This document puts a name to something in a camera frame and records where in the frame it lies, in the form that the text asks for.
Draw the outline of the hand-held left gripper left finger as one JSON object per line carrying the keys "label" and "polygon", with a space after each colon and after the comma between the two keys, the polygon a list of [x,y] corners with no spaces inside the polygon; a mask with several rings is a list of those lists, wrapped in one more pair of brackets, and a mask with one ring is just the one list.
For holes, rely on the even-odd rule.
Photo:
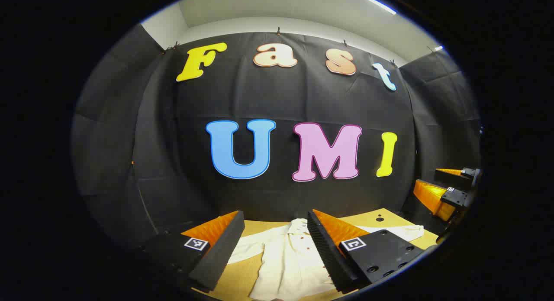
{"label": "hand-held left gripper left finger", "polygon": [[188,230],[165,231],[142,245],[156,275],[182,290],[213,291],[244,230],[236,210]]}

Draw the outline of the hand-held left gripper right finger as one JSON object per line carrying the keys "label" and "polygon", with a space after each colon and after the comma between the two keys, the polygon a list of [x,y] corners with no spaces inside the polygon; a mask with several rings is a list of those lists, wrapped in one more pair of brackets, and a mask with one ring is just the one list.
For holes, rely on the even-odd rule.
{"label": "hand-held left gripper right finger", "polygon": [[307,228],[337,291],[350,293],[403,269],[424,250],[391,230],[367,232],[318,210]]}

